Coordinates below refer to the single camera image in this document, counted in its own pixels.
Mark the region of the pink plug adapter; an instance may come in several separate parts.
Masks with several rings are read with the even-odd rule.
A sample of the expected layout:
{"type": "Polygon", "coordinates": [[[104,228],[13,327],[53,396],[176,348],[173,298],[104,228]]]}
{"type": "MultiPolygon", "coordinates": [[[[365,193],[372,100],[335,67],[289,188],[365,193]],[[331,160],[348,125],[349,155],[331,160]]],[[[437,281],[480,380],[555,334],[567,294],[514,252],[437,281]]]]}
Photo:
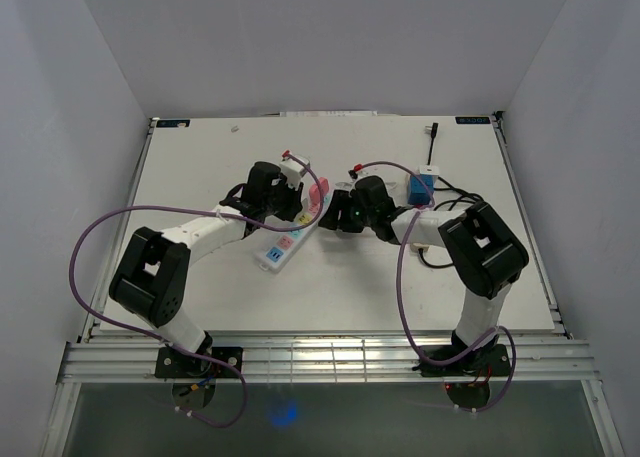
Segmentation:
{"type": "Polygon", "coordinates": [[[319,205],[329,192],[329,182],[326,178],[320,177],[319,183],[314,183],[309,188],[309,201],[311,205],[319,205]]]}

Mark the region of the white multicolour power strip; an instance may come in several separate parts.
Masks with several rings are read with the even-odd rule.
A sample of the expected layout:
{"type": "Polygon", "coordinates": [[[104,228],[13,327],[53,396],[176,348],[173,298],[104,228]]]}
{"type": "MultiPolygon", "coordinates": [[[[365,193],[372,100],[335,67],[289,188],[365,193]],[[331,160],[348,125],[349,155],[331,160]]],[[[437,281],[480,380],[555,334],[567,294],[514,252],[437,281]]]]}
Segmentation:
{"type": "Polygon", "coordinates": [[[270,233],[263,245],[254,252],[257,266],[266,272],[279,273],[317,228],[327,210],[333,194],[329,185],[328,195],[319,205],[311,205],[309,194],[303,200],[303,210],[289,223],[286,232],[270,233]]]}

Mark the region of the blue cube socket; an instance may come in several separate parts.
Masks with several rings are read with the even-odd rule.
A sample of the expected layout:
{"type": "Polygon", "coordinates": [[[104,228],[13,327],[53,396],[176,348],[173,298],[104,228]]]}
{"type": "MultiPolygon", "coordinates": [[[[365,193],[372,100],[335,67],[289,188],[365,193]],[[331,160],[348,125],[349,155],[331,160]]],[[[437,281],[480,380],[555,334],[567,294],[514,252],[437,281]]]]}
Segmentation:
{"type": "Polygon", "coordinates": [[[411,206],[429,206],[434,192],[434,176],[410,175],[407,184],[407,202],[411,206]]]}

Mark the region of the white usb charger plug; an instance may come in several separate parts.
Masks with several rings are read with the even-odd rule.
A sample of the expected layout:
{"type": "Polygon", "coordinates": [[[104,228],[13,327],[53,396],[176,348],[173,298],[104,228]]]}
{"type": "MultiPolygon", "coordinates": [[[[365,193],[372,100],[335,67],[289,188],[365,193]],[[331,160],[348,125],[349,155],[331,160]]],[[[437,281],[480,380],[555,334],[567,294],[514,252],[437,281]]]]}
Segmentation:
{"type": "Polygon", "coordinates": [[[419,167],[420,175],[439,176],[440,169],[437,166],[421,165],[419,167]]]}

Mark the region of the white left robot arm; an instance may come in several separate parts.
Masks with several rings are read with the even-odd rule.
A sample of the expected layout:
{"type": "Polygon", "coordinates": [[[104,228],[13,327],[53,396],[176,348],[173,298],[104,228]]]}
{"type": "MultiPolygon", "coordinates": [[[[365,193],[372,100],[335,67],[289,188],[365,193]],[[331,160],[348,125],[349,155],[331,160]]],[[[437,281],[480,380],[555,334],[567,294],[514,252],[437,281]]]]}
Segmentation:
{"type": "Polygon", "coordinates": [[[266,224],[272,216],[294,221],[303,210],[303,178],[309,170],[309,160],[297,155],[288,154],[278,164],[258,161],[247,180],[207,216],[161,231],[141,227],[132,234],[108,295],[161,341],[180,348],[177,363],[188,375],[201,376],[212,364],[210,335],[183,309],[190,266],[260,228],[276,232],[266,224]]]}

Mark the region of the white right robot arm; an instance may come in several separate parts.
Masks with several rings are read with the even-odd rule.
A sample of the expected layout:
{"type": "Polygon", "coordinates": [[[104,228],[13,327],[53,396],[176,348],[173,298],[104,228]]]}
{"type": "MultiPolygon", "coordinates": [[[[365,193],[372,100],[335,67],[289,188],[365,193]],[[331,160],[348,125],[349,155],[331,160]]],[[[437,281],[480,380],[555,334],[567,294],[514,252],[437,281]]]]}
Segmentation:
{"type": "Polygon", "coordinates": [[[349,190],[333,192],[319,226],[353,234],[369,229],[379,240],[400,247],[397,305],[407,340],[421,361],[436,367],[453,364],[464,374],[474,374],[487,363],[506,296],[529,263],[524,245],[491,205],[480,201],[457,212],[399,206],[380,177],[367,176],[349,190]],[[410,244],[445,249],[465,288],[462,313],[451,337],[452,354],[444,360],[417,346],[404,313],[402,267],[410,244]]]}

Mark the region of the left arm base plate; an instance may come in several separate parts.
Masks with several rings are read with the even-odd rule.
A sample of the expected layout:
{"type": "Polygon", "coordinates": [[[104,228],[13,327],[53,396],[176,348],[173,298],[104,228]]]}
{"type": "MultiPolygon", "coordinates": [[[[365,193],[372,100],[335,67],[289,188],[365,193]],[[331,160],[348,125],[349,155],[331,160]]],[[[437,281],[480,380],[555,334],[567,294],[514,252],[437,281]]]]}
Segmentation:
{"type": "MultiPolygon", "coordinates": [[[[211,357],[242,370],[244,349],[242,347],[213,347],[211,357]]],[[[206,379],[232,378],[236,373],[220,364],[190,357],[170,347],[158,351],[154,376],[159,379],[206,379]]]]}

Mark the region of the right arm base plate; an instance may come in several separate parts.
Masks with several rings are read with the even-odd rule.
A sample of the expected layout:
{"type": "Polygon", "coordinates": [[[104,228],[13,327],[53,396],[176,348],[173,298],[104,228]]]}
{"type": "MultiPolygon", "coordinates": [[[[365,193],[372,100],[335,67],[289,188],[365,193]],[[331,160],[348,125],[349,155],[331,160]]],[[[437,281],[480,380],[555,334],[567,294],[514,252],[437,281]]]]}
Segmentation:
{"type": "Polygon", "coordinates": [[[412,367],[422,377],[476,377],[491,374],[507,377],[511,371],[511,361],[506,346],[496,344],[489,350],[476,350],[463,359],[447,366],[435,366],[419,361],[412,367]]]}

